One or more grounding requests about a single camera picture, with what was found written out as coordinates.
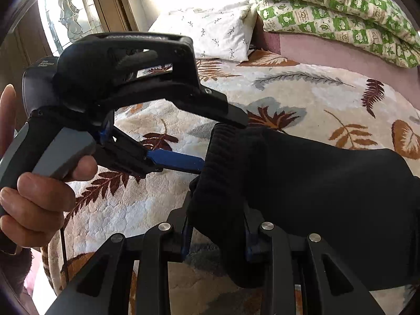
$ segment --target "black cable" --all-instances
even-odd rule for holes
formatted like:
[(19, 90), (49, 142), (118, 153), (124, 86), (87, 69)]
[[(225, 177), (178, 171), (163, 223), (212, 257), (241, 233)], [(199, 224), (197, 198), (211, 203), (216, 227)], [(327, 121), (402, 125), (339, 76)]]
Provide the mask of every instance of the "black cable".
[(60, 228), (62, 259), (64, 261), (64, 274), (66, 275), (66, 286), (69, 284), (69, 269), (67, 268), (66, 240), (64, 239), (64, 227)]

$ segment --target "person's hand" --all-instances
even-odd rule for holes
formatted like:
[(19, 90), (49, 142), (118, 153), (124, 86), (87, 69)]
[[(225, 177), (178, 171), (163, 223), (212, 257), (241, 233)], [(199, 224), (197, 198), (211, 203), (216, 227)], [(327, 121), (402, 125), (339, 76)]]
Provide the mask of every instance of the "person's hand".
[[(7, 85), (0, 99), (0, 156), (13, 141), (16, 116), (16, 93)], [(85, 156), (66, 181), (89, 181), (97, 172), (92, 156)], [(18, 179), (18, 189), (4, 187), (0, 204), (9, 214), (0, 218), (0, 229), (21, 247), (47, 245), (64, 222), (63, 212), (71, 211), (76, 198), (64, 182), (24, 173)]]

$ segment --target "gray leaf print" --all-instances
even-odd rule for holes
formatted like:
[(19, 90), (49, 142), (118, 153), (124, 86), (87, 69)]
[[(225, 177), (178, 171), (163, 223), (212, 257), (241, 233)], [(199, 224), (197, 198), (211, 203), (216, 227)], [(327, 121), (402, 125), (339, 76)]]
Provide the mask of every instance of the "gray leaf print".
[(205, 123), (195, 127), (194, 129), (188, 132), (188, 135), (198, 137), (199, 139), (207, 139), (210, 140), (211, 131), (216, 124), (216, 121), (211, 121), (209, 123)]
[(225, 276), (222, 268), (219, 248), (213, 243), (192, 244), (184, 264), (197, 270), (207, 271), (215, 276)]
[(259, 315), (261, 295), (261, 289), (239, 289), (220, 293), (214, 300), (209, 301), (205, 310), (198, 315)]
[(303, 79), (304, 81), (310, 81), (313, 83), (324, 83), (329, 85), (346, 85), (354, 88), (353, 85), (344, 83), (340, 78), (333, 78), (322, 74), (303, 71), (282, 72), (277, 75), (270, 75), (257, 78), (254, 81), (254, 86), (258, 90), (264, 90), (266, 84), (274, 81), (297, 81), (299, 79)]
[(298, 118), (296, 118), (293, 122), (288, 124), (285, 128), (297, 125), (303, 120), (303, 118), (307, 114), (305, 108), (288, 107), (288, 106), (281, 107), (280, 103), (276, 101), (273, 97), (264, 97), (259, 100), (256, 100), (255, 102), (249, 103), (248, 105), (243, 105), (239, 103), (232, 103), (232, 104), (238, 108), (241, 108), (246, 113), (249, 111), (255, 115), (258, 115), (260, 113), (258, 108), (264, 109), (265, 107), (267, 107), (268, 114), (271, 116), (275, 112), (277, 112), (277, 114), (280, 114), (282, 111), (284, 111), (285, 113), (294, 112), (293, 116), (297, 116)]
[(413, 116), (410, 116), (410, 121), (414, 122), (415, 124), (420, 124), (420, 118), (415, 118)]

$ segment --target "metal screw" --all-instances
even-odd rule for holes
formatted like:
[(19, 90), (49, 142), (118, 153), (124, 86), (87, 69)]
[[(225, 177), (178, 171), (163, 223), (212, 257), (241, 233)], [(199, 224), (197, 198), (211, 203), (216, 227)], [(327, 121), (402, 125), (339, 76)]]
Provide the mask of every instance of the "metal screw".
[(311, 233), (309, 235), (309, 239), (311, 240), (311, 242), (318, 243), (319, 241), (321, 241), (321, 236), (318, 233)]
[(261, 227), (263, 230), (271, 231), (274, 228), (274, 224), (268, 221), (265, 221), (264, 223), (261, 224)]
[(159, 224), (158, 228), (161, 231), (167, 231), (171, 228), (171, 224), (170, 223), (161, 223), (161, 224)]
[(124, 236), (121, 233), (116, 233), (111, 237), (111, 242), (119, 243), (124, 239)]

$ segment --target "window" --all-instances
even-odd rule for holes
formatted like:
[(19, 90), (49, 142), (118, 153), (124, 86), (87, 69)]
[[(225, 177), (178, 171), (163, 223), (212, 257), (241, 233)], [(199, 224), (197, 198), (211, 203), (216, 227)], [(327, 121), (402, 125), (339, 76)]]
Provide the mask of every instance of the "window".
[(88, 34), (103, 32), (93, 0), (38, 0), (38, 7), (54, 56)]

